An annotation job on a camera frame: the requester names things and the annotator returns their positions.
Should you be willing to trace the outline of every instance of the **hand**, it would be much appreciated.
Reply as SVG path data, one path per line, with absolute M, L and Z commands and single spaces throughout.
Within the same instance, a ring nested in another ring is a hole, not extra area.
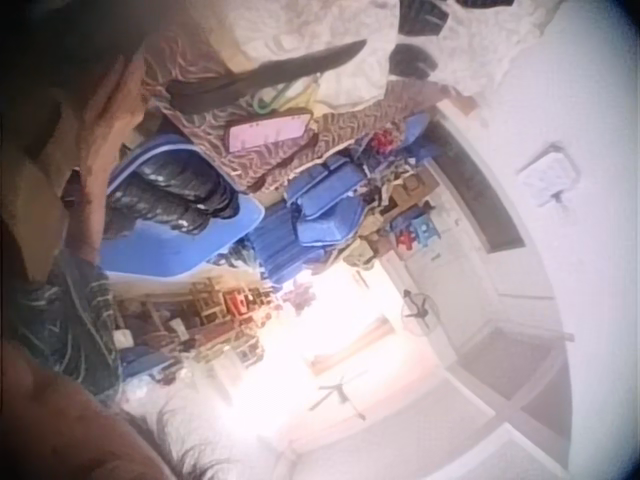
M 125 67 L 122 57 L 101 81 L 82 113 L 78 129 L 80 176 L 83 185 L 109 180 L 120 146 L 142 121 L 144 57 L 136 54 Z

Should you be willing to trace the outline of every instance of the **white cloth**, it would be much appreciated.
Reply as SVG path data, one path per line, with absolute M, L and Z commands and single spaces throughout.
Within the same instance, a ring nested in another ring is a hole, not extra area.
M 366 39 L 352 61 L 322 75 L 315 101 L 342 112 L 384 96 L 399 0 L 188 0 L 188 5 L 236 72 Z M 287 96 L 296 93 L 292 89 Z
M 449 20 L 437 37 L 403 37 L 398 43 L 424 48 L 438 62 L 429 80 L 475 95 L 495 88 L 513 58 L 535 43 L 562 0 L 516 0 L 510 7 L 464 8 L 439 2 Z

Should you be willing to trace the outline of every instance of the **pink phone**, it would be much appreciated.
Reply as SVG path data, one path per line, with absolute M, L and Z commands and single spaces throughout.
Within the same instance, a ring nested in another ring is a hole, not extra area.
M 227 130 L 229 152 L 238 152 L 267 143 L 301 137 L 312 113 L 306 109 L 288 110 L 269 117 L 238 123 Z

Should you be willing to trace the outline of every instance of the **ceiling fan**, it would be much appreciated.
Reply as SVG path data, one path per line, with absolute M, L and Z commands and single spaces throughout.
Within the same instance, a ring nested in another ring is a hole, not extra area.
M 424 293 L 413 293 L 409 290 L 405 290 L 402 297 L 404 298 L 402 306 L 404 328 L 418 336 L 430 334 L 440 317 L 435 300 Z
M 341 405 L 344 404 L 349 404 L 351 406 L 351 408 L 353 409 L 353 411 L 355 412 L 356 416 L 362 420 L 363 422 L 367 420 L 367 417 L 365 416 L 364 413 L 362 413 L 360 410 L 358 410 L 358 407 L 356 407 L 353 403 L 353 401 L 351 400 L 351 398 L 349 398 L 349 396 L 346 394 L 346 392 L 344 391 L 344 386 L 345 384 L 355 380 L 356 378 L 358 378 L 359 376 L 363 375 L 365 372 L 360 372 L 357 375 L 354 375 L 353 377 L 351 377 L 349 380 L 344 379 L 344 375 L 342 377 L 340 377 L 340 381 L 334 385 L 321 385 L 318 387 L 318 390 L 324 390 L 327 391 L 327 393 L 324 394 L 324 396 L 322 396 L 320 398 L 320 400 L 318 400 L 316 403 L 314 403 L 313 405 L 311 405 L 309 407 L 309 411 L 313 412 L 316 408 L 318 408 L 320 405 L 322 405 L 324 402 L 326 402 L 331 396 L 333 396 L 334 394 L 336 394 L 338 396 L 338 399 L 340 401 Z

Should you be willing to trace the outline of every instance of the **brown patterned fabric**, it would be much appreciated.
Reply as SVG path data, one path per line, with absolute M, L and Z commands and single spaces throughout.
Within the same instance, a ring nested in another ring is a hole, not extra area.
M 323 158 L 345 142 L 425 110 L 445 97 L 444 89 L 434 83 L 390 82 L 385 98 L 369 107 L 319 117 L 317 136 L 309 128 L 300 138 L 229 153 L 224 141 L 226 126 L 257 116 L 251 97 L 204 114 L 185 115 L 169 105 L 164 89 L 172 78 L 194 80 L 229 72 L 199 26 L 184 17 L 169 31 L 151 38 L 147 44 L 147 61 L 146 89 L 155 103 L 237 189 L 249 192 L 276 189 L 292 172 Z

